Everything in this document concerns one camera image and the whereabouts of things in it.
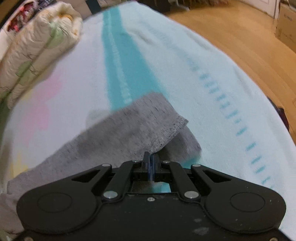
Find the bed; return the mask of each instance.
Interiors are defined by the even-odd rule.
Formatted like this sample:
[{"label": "bed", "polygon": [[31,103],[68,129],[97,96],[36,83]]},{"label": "bed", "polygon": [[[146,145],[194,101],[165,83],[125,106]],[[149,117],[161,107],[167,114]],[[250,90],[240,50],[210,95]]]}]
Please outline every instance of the bed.
[{"label": "bed", "polygon": [[295,144],[259,87],[198,34],[127,2],[85,20],[77,46],[39,80],[12,111],[1,105],[2,191],[112,111],[161,92],[202,148],[183,167],[200,163],[277,191],[287,204],[280,228],[296,239]]}]

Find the white door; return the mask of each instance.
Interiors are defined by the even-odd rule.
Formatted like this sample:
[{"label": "white door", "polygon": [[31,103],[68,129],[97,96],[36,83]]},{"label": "white door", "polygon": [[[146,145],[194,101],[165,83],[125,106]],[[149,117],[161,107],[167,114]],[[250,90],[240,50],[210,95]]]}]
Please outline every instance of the white door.
[{"label": "white door", "polygon": [[269,16],[275,17],[277,0],[242,0],[243,2],[266,12]]}]

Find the hardwood floor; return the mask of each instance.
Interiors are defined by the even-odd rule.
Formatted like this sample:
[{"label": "hardwood floor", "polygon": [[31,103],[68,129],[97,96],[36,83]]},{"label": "hardwood floor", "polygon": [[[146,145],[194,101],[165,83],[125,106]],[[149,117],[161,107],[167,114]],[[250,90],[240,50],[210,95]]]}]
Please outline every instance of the hardwood floor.
[{"label": "hardwood floor", "polygon": [[168,16],[224,51],[282,106],[296,143],[296,53],[275,38],[276,20],[236,0]]}]

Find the gray garment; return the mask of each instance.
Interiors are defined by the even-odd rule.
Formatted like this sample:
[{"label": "gray garment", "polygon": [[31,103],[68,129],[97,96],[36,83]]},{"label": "gray garment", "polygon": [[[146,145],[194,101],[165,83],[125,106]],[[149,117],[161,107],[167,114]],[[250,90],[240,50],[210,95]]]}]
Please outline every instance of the gray garment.
[{"label": "gray garment", "polygon": [[16,218],[16,201],[27,191],[88,170],[102,163],[119,167],[128,160],[142,160],[167,145],[171,160],[182,161],[200,152],[200,146],[180,116],[162,94],[150,93],[123,108],[61,147],[35,168],[8,182],[0,195],[0,227],[22,231]]}]

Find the rolled blanket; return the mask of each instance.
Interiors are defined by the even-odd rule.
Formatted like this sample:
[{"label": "rolled blanket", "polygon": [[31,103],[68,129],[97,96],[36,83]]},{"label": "rolled blanket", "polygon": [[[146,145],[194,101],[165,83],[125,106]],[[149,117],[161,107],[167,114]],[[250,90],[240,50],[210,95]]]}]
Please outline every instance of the rolled blanket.
[{"label": "rolled blanket", "polygon": [[16,203],[25,192],[38,186],[103,163],[119,167],[128,160],[142,160],[145,151],[155,153],[166,145],[166,153],[173,161],[197,156],[200,145],[189,129],[184,129],[187,123],[158,93],[113,113],[8,182],[7,193],[0,195],[0,228],[9,233],[22,231]]},{"label": "rolled blanket", "polygon": [[70,4],[58,2],[32,19],[16,35],[0,63],[0,102],[11,109],[45,68],[75,45],[82,18]]}]

